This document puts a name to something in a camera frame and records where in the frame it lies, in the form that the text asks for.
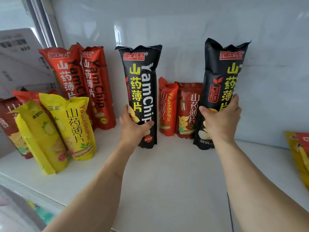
hand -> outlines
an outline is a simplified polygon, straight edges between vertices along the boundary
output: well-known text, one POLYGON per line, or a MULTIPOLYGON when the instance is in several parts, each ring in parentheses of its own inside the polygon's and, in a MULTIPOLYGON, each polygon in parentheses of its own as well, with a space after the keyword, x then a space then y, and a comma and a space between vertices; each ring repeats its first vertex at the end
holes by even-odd
POLYGON ((212 113, 206 107, 199 109, 205 118, 205 127, 213 142, 234 142, 234 136, 238 121, 240 120, 241 108, 238 106, 239 97, 233 96, 231 103, 222 111, 212 113))
POLYGON ((125 105, 123 108, 123 113, 119 120, 122 124, 120 142, 131 145, 134 148, 138 146, 144 134, 154 125, 153 121, 148 121, 142 125, 135 124, 130 118, 128 105, 125 105))

person's right arm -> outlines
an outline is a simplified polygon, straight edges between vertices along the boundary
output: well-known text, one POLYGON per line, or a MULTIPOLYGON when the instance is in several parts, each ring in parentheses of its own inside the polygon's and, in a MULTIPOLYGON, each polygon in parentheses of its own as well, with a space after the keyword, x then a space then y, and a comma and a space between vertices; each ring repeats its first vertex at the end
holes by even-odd
POLYGON ((226 109, 200 111, 224 171, 229 198, 243 232, 309 231, 309 212, 274 185, 234 141, 241 108, 238 95, 226 109))

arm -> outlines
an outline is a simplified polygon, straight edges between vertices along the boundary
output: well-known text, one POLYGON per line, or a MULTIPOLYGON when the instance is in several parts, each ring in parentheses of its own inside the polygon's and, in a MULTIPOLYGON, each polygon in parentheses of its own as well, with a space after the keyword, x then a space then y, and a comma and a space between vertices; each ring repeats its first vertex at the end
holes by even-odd
POLYGON ((224 171, 227 190, 244 232, 308 231, 309 213, 275 186, 234 141, 241 108, 238 95, 216 114, 200 111, 224 171))
POLYGON ((143 134, 154 124, 153 121, 140 126, 135 124, 131 121, 127 105, 119 119, 122 135, 118 146, 97 175, 44 232, 110 231, 119 205, 126 164, 143 134))

person's left hand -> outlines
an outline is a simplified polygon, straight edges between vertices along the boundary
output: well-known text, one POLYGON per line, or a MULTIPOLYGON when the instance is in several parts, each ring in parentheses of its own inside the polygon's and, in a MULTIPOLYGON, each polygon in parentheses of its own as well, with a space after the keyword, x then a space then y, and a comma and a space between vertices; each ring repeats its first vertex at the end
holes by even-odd
POLYGON ((148 121, 142 125, 135 124, 130 118, 128 105, 125 105, 123 108, 123 113, 119 120, 122 124, 120 143, 131 145, 134 148, 138 146, 144 134, 154 125, 153 121, 148 121))

black chip bag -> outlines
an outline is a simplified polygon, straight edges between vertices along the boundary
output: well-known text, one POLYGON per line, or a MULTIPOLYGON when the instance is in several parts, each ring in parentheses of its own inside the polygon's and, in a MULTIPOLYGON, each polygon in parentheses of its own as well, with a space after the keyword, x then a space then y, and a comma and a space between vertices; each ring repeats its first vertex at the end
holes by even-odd
POLYGON ((157 144, 157 78, 155 69, 158 66, 162 46, 117 46, 125 70, 128 99, 132 120, 142 125, 153 120, 154 125, 144 134, 139 146, 153 148, 157 144))
MULTIPOLYGON (((213 39, 206 40, 201 106, 217 113, 229 105, 249 44, 250 42, 247 42, 239 46, 229 45, 223 48, 213 39)), ((200 111, 198 111, 193 144, 201 150, 214 148, 214 143, 205 128, 205 119, 200 111)))

